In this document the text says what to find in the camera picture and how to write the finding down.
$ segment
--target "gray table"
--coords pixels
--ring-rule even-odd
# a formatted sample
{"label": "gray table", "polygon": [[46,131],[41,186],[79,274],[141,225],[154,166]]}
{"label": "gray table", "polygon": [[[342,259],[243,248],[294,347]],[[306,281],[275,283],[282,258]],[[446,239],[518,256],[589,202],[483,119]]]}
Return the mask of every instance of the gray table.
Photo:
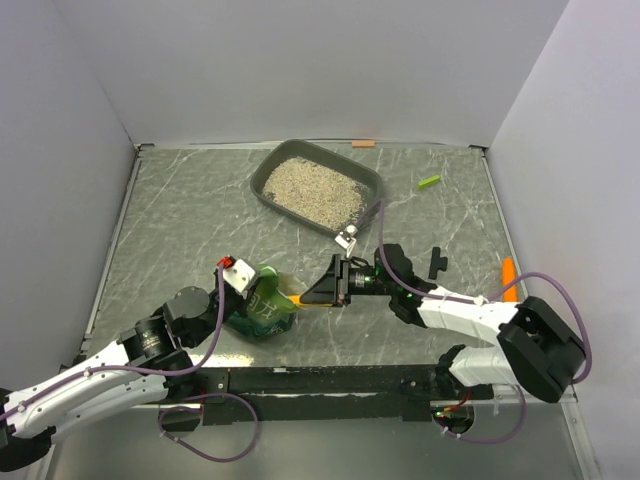
{"label": "gray table", "polygon": [[[385,240],[402,245],[426,279],[431,248],[449,269],[438,283],[465,294],[500,287],[509,244],[482,152],[452,147],[334,151],[377,170],[387,198]],[[292,272],[311,285],[325,271],[333,239],[263,205],[249,178],[268,149],[144,149],[93,331],[91,353],[149,315],[184,286],[212,289],[213,271],[232,254]],[[441,182],[417,190],[420,179]],[[357,254],[372,260],[378,223],[359,234]],[[356,298],[346,309],[310,309],[285,334],[249,341],[224,330],[208,366],[398,365],[437,362],[452,345],[479,344],[437,329],[407,326],[385,298]],[[205,341],[194,350],[203,354]]]}

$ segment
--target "red object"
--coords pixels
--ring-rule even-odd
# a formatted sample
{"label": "red object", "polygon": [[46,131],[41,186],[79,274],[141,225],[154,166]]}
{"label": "red object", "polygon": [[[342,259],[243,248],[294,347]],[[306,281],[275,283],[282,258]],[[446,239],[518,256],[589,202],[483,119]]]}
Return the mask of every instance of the red object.
{"label": "red object", "polygon": [[226,256],[226,257],[222,257],[219,261],[218,261],[218,266],[222,267],[224,269],[227,269],[231,266],[233,266],[233,264],[236,263],[235,259],[233,257],[230,256]]}

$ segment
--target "green bag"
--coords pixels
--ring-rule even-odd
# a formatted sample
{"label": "green bag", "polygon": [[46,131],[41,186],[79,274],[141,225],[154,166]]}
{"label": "green bag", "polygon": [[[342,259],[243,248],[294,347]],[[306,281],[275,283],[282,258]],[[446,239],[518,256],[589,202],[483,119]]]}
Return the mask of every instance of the green bag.
{"label": "green bag", "polygon": [[270,337],[291,330],[299,310],[287,298],[287,295],[297,292],[282,291],[287,290],[287,287],[290,287],[292,283],[295,284],[295,281],[281,281],[285,275],[278,274],[269,265],[260,264],[258,268],[260,276],[256,288],[249,298],[247,314],[236,313],[229,317],[225,323],[249,338]]}

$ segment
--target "container of pellets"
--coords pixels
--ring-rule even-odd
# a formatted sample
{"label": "container of pellets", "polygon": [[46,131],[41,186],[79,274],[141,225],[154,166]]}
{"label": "container of pellets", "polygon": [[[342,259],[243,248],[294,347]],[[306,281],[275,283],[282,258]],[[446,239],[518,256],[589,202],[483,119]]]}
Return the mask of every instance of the container of pellets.
{"label": "container of pellets", "polygon": [[267,207],[330,237],[363,212],[372,214],[382,198],[375,171],[303,140],[276,147],[250,185]]}

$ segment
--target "green block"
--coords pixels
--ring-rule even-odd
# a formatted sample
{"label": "green block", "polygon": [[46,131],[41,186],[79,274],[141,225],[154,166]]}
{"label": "green block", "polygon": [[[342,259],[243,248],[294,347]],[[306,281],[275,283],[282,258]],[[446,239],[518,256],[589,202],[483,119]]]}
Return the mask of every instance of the green block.
{"label": "green block", "polygon": [[418,182],[418,189],[429,187],[434,183],[438,183],[440,181],[440,175],[434,175],[433,177],[425,178],[424,180],[420,180]]}

